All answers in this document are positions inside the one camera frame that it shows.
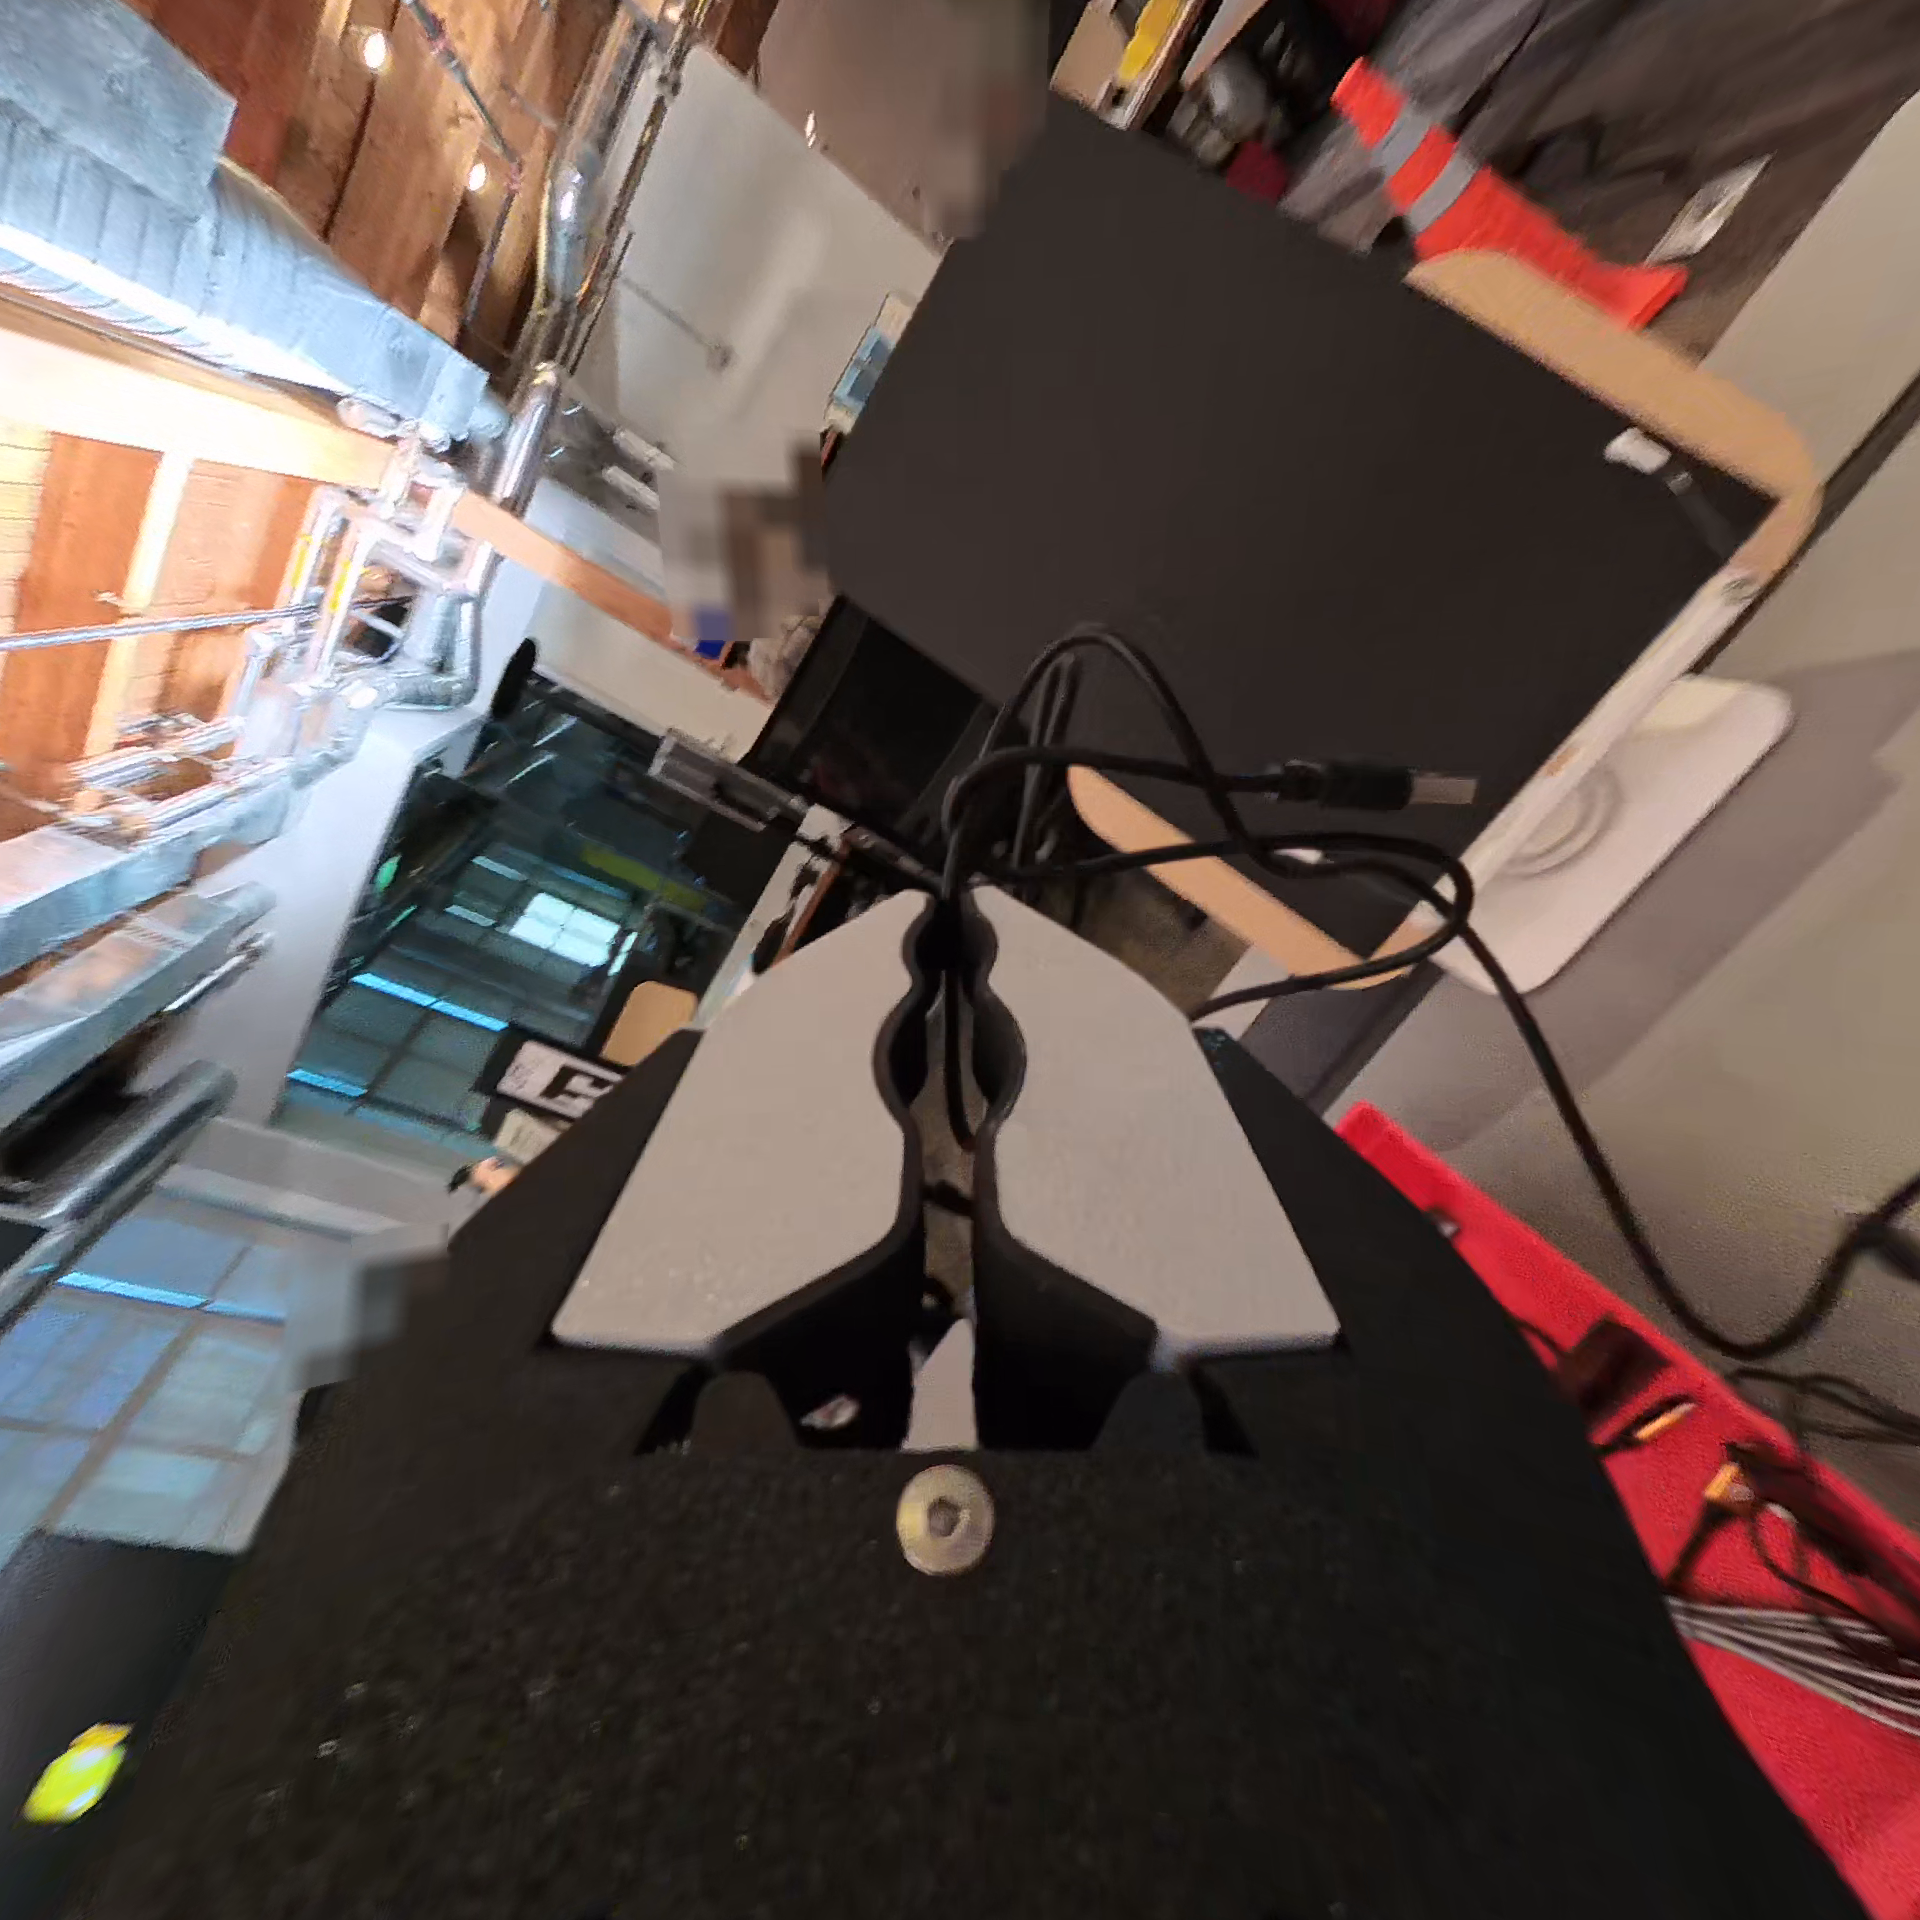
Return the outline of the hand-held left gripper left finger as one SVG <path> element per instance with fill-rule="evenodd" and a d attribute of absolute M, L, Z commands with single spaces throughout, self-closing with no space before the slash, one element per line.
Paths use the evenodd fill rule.
<path fill-rule="evenodd" d="M 558 1344 L 902 1411 L 921 1312 L 930 896 L 790 953 L 695 1042 L 558 1311 Z"/>

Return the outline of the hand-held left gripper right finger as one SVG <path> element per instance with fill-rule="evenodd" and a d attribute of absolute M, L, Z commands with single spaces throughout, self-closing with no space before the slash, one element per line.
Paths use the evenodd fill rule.
<path fill-rule="evenodd" d="M 1171 1000 L 995 888 L 967 896 L 967 986 L 980 1411 L 1111 1411 L 1148 1375 L 1337 1344 L 1306 1244 Z"/>

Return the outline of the printed tag sign stand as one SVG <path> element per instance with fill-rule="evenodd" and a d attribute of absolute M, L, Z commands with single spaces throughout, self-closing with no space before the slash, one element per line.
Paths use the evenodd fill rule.
<path fill-rule="evenodd" d="M 628 1074 L 533 1028 L 508 1024 L 470 1081 L 499 1160 L 524 1165 L 585 1117 Z"/>

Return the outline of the black cable gold plug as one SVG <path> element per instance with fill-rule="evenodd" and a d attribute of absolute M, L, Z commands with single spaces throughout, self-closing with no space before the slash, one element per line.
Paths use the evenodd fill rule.
<path fill-rule="evenodd" d="M 1916 1532 L 1731 1400 L 1658 1400 L 1595 1444 L 1674 1599 L 1918 1650 Z"/>

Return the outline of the red plastic bin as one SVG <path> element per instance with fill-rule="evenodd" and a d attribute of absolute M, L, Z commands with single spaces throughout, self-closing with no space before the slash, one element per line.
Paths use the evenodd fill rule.
<path fill-rule="evenodd" d="M 1877 1409 L 1826 1379 L 1719 1376 L 1380 1112 L 1354 1108 L 1337 1135 L 1451 1237 L 1574 1409 L 1594 1455 L 1623 1418 L 1666 1397 L 1729 1400 L 1836 1474 L 1837 1440 L 1890 1437 Z M 1679 1601 L 1653 1576 L 1697 1675 L 1861 1907 L 1918 1916 L 1916 1661 L 1796 1615 Z"/>

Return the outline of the grey desk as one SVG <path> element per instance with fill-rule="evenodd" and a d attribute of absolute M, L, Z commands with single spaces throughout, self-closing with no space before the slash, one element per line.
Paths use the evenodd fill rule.
<path fill-rule="evenodd" d="M 1805 434 L 1821 524 L 1714 660 L 1786 738 L 1529 1005 L 1691 1314 L 1916 1413 L 1916 1280 L 1845 1234 L 1918 1163 L 1916 103 L 1713 363 Z M 1831 1305 L 1817 1307 L 1817 1285 Z"/>

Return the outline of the orange traffic cone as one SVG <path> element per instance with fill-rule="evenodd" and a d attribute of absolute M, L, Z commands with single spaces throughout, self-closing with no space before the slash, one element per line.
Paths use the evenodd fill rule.
<path fill-rule="evenodd" d="M 1506 257 L 1625 330 L 1647 328 L 1687 290 L 1685 267 L 1628 267 L 1574 241 L 1370 61 L 1355 59 L 1347 68 L 1333 107 L 1355 136 L 1421 263 Z"/>

